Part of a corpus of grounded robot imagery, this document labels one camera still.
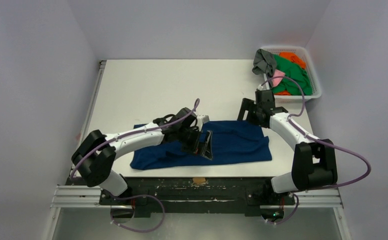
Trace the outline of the dark blue t shirt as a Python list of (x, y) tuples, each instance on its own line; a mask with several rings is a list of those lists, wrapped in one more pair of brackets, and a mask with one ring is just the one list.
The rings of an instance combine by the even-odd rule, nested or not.
[(246, 121), (220, 120), (203, 125), (201, 139), (212, 131), (212, 160), (181, 150), (178, 141), (136, 150), (130, 167), (135, 170), (153, 170), (173, 167), (216, 166), (272, 160), (269, 137), (260, 126)]

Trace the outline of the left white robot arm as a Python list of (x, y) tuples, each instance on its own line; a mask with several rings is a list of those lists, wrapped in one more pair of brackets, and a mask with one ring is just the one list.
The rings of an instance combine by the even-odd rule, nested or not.
[(99, 186), (109, 192), (120, 205), (128, 203), (131, 191), (125, 178), (112, 170), (118, 158), (147, 147), (179, 142), (183, 152), (212, 160), (212, 134), (206, 131), (201, 140), (202, 128), (209, 122), (208, 115), (197, 115), (185, 107), (177, 114), (168, 114), (129, 131), (105, 134), (93, 130), (71, 156), (74, 170), (88, 187)]

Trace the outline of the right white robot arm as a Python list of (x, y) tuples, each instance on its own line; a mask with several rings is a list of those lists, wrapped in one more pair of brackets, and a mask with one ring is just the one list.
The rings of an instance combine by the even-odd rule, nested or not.
[(338, 181), (331, 141), (311, 140), (311, 135), (292, 117), (284, 107), (276, 106), (271, 90), (256, 90), (255, 99), (243, 98), (238, 113), (237, 120), (274, 131), (294, 151), (291, 171), (272, 177), (262, 191), (264, 200), (270, 204), (283, 194), (330, 186)]

